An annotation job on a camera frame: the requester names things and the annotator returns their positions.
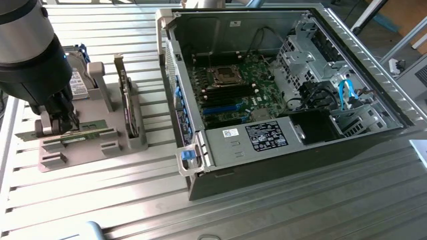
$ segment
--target blue pcie slot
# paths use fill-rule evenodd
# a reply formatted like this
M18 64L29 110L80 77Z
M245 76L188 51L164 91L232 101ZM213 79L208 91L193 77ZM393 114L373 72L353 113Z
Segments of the blue pcie slot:
M180 78L177 75L174 75L174 83L176 83L174 97L177 98L176 100L180 101L180 106L181 106L181 114L178 114L177 121L180 124L180 133L182 137L182 142L184 142L184 145L188 145L190 144L190 139L193 138L193 130L192 130L190 121L188 117L184 95L180 87Z
M220 106L220 107L209 107L203 109L203 114L219 114L225 112L236 112L240 109L241 103L236 105Z

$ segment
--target blue latch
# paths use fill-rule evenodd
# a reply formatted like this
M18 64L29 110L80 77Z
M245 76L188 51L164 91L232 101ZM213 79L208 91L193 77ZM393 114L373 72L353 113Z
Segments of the blue latch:
M180 153L181 160L190 160L194 158L196 158L196 151L194 150L186 150Z
M180 97L180 86L174 88L174 97Z

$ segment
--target black plastic component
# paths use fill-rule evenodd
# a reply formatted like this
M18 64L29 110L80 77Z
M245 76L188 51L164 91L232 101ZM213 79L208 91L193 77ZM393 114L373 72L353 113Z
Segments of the black plastic component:
M415 73L419 81L427 86L427 65Z
M224 53L217 55L203 55L203 56L194 56L193 57L194 62L193 66L196 68L200 67L209 67L209 66L225 66L225 65L233 65L240 64L243 62L243 56L240 53Z
M49 16L49 13L48 13L48 10L46 10L45 7L41 7L41 15L42 15L42 17L45 17L45 18Z
M208 129L217 129L217 128L224 128L224 127L233 126L233 125L237 125L237 124L241 124L241 119L240 118L236 118L236 119L232 119L232 120L227 120L227 121L207 122L205 125L207 125Z
M57 93L54 93L44 104L45 111L50 117L52 134L42 133L41 121L34 122L34 133L37 138L61 135L73 128L73 124L78 127L78 119L74 118L72 112L74 106L72 104L73 94L69 85ZM40 115L40 109L34 105L29 105L32 112Z
M363 105L363 103L353 96L348 98L348 103L351 104L351 109L355 109Z
M204 120L205 120L207 122L215 122L215 121L219 121L219 118L217 118L216 115L205 115L205 116L204 116Z
M300 139L303 144L328 142L343 138L327 109L315 108L301 110L288 114L288 117L293 126L299 126L303 131L304 137Z
M335 95L335 101L331 94L321 89L329 90L329 92ZM336 104L339 92L329 81L307 81L301 84L297 90L308 108L325 108L328 110L335 110L339 107Z
M207 101L201 103L201 108L212 108L212 107L220 107L225 105L233 105L236 102L232 99L223 99L216 101Z
M208 89L204 93L207 101L221 101L241 98L255 94L251 85L227 86Z
M311 41L315 47L319 49L325 61L336 62L344 60L343 56L340 55L339 51L336 50L331 41L327 39L320 30L315 32Z

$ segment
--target metal bracket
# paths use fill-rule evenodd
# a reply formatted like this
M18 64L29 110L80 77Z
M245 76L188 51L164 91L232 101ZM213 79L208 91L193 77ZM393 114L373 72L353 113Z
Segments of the metal bracket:
M113 112L113 105L112 105L112 100L108 96L108 90L106 90L106 85L105 85L105 81L104 81L104 75L105 75L105 68L104 68L104 63L98 62L89 62L86 64L86 72L88 75L90 76L90 78L94 79L96 85L97 85L97 90L100 91L100 95L101 98L104 99L105 102L105 106L106 106L106 110L108 112Z
M166 27L169 22L173 20L172 10L168 8L160 8L154 12L154 34L157 39L157 53L164 54L161 46L161 29Z
M41 120L41 127L42 127L42 134L44 135L50 135L53 134L53 131L52 131L52 123L50 123L50 117L49 117L49 114L48 114L48 111L44 107L40 107L42 108L41 111L40 111L40 120Z
M292 75L299 74L305 67L305 63L315 60L312 54L308 51L287 51L283 54L283 57Z
M367 128L372 128L375 132L387 126L377 111L368 104L344 111L333 110L331 115L345 137L357 135Z

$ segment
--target black cable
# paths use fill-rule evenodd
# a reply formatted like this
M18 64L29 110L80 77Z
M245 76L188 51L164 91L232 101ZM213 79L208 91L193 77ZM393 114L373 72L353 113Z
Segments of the black cable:
M356 8L356 6L359 5L360 2L361 2L361 0L359 0L359 1L355 3L355 5L352 6L352 8L351 8L351 10L349 10L349 12L348 12L344 20L343 20L343 23L345 23L345 20L347 20L347 18L349 17L349 14L352 14L352 12L353 12L353 10L355 10L355 8Z
M285 43L284 39L281 38L281 36L280 36L279 33L276 32L276 30L273 30L269 26L264 26L263 29L269 30L269 31L273 33L273 35L279 38L280 42L281 42L283 44Z
M5 100L2 98L2 95L4 95L4 92L2 90L0 89L0 113L5 110Z
M279 33L276 32L276 30L273 30L269 26L263 26L260 27L259 29L256 29L256 32L255 32L255 35L252 37L252 41L251 41L251 44L248 45L248 49L245 51L245 55L249 54L251 52L251 49L252 49L252 45L253 45L253 42L255 42L255 39L256 39L256 36L259 35L259 32L261 31L261 36L260 36L260 40L259 40L259 44L257 44L257 47L256 49L260 48L260 45L263 43L263 40L264 40L264 29L269 30L272 32L272 34L279 38L280 42L284 44L285 41L284 39L281 38L281 36L279 35Z
M309 96L308 96L305 99L301 99L300 97L293 97L293 98L291 98L291 99L285 102L285 107L288 107L288 102L289 102L289 101L292 101L292 100L300 100L300 101L301 101L301 104L300 104L300 106L296 108L297 110L300 110L303 107L305 107L309 99L313 97L315 93L317 93L319 91L320 91L320 92L324 91L324 92L332 97L332 101L333 101L333 103L336 104L336 106L339 106L339 101L336 100L336 96L335 96L335 94L331 92L331 90L327 89L327 88L315 88L313 91L311 92Z
M256 29L255 35L253 35L253 37L252 37L251 44L248 45L248 49L247 49L247 51L245 51L245 56L248 56L248 54L249 54L249 52L251 52L251 48L252 48L252 45L253 45L256 36L259 35L259 32L260 32L260 31L263 32L261 37L264 37L264 30L263 30L263 28Z
M260 49L263 40L264 40L264 29L261 29L261 31L260 31L260 39L259 39L259 43L255 47L256 50Z
M319 90L324 91L332 97L332 101L337 106L339 105L339 101L336 100L336 96L335 96L333 92L331 92L331 90L327 89L327 88L319 88Z

